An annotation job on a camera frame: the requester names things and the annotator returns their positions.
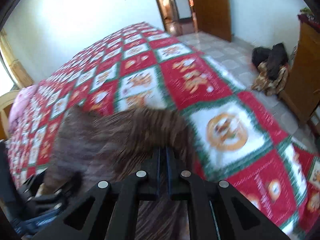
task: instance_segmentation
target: yellow curtain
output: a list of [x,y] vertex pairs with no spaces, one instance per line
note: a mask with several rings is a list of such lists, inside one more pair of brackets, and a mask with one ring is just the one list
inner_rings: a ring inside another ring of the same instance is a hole
[[33,85],[33,79],[28,75],[21,62],[14,56],[4,29],[0,31],[0,49],[4,62],[7,65],[6,67],[18,87],[24,88]]

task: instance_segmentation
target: brown fuzzy cloth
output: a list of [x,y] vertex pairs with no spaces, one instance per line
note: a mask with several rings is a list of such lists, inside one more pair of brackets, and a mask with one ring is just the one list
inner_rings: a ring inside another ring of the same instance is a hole
[[[56,137],[43,194],[54,192],[76,171],[83,175],[80,194],[102,179],[123,180],[152,157],[154,147],[165,146],[192,170],[193,133],[177,112],[137,108],[101,117],[73,107]],[[159,200],[140,202],[135,239],[181,239],[185,217],[184,203],[168,198],[161,175]]]

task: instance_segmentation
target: christmas blanket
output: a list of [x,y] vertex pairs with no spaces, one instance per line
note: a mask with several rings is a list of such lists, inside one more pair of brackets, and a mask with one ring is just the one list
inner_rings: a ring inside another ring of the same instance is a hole
[[295,148],[222,65],[147,23],[97,41],[39,83],[9,146],[17,187],[47,167],[75,104],[103,115],[177,109],[194,130],[200,176],[227,179],[292,238],[302,238],[319,216],[320,160]]

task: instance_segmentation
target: doorway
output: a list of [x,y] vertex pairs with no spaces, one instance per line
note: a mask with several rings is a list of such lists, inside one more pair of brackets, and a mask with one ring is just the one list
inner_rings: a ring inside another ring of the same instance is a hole
[[190,8],[191,17],[180,19],[176,0],[157,0],[165,31],[173,36],[190,34],[197,31],[193,0],[187,0],[186,7]]

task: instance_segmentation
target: wooden dresser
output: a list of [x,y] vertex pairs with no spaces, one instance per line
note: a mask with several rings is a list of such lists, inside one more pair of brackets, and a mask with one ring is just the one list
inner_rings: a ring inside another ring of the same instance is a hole
[[306,123],[320,101],[320,33],[301,23],[297,54],[279,97]]

